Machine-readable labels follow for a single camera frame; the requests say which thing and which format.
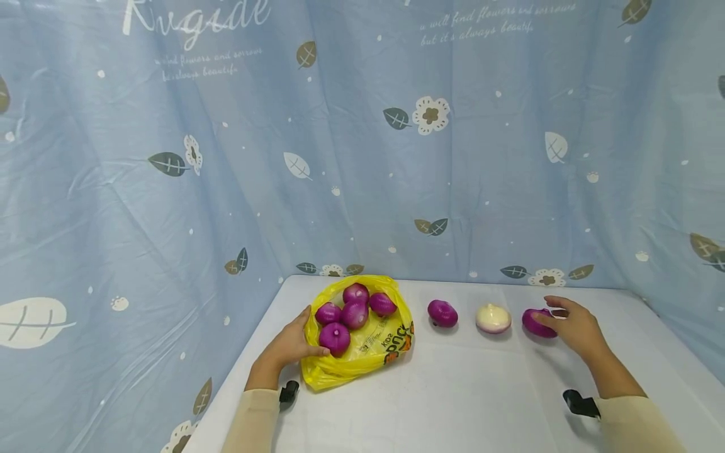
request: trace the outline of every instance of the sleeve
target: sleeve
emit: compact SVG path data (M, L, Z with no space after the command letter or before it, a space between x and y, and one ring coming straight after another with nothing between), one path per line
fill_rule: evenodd
M684 447L675 436L660 410L649 398L621 396L597 399L602 432L609 447L616 453L683 453Z
M221 453L270 453L278 416L278 391L245 391Z

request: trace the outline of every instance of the onion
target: onion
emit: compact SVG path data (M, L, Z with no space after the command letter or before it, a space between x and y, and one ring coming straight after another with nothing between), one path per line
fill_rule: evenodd
M370 293L368 293L365 285L359 283L353 283L342 291L342 300L345 304L349 304L350 302L363 302L367 304L369 296Z
M370 309L379 317L390 316L398 310L392 300L385 293L375 293L370 296Z
M476 313L476 325L486 333L503 333L511 327L511 315L503 307L486 304Z
M342 309L340 321L351 331L356 331L368 321L368 305L365 302L350 302Z
M339 323L340 316L342 316L342 309L332 302L323 304L323 306L318 308L318 311L315 313L315 319L322 325Z
M458 322L458 313L446 301L433 300L428 304L428 315L433 319L433 325L451 328Z
M330 349L332 357L342 357L350 346L350 331L340 323L330 323L320 331L320 346Z
M539 324L531 315L534 313L539 313L544 316L553 317L551 312L545 308L541 310L529 308L525 312L523 312L523 316L521 317L521 320L523 321L523 326L534 335L542 336L544 338L556 338L556 332L554 329L548 328L547 326L543 324Z

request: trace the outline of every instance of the tabletop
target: tabletop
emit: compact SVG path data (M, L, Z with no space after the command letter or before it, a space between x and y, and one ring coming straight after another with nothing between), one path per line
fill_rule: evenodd
M293 276L281 287L221 386L185 453L219 452L257 355L335 278ZM600 322L612 350L660 407L688 451L725 443L725 387L639 298L626 291L399 280L415 321L413 348L400 360L351 383L315 394L288 367L300 391L282 412L275 451L602 452L595 419L572 415L562 393L596 396L588 369L561 340L532 336L527 308L554 293L576 300ZM432 299L448 301L459 323L430 324ZM492 336L475 325L476 310L509 310L512 328Z

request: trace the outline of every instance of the hand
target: hand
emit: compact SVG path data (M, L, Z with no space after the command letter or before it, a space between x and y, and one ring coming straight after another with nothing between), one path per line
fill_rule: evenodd
M564 319L557 319L534 314L539 323L554 329L569 346L585 362L595 360L602 355L610 354L611 350L602 335L597 318L586 308L564 297L546 296L549 307L557 308L551 314Z
M312 346L305 339L305 323L310 318L309 305L294 320L284 326L260 355L259 361L269 362L280 369L310 356L326 356L330 350L321 346Z

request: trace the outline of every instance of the fabric backdrop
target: fabric backdrop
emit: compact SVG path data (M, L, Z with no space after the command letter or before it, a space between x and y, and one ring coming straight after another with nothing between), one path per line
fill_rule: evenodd
M0 18L0 452L179 453L292 273L627 288L725 381L723 2Z

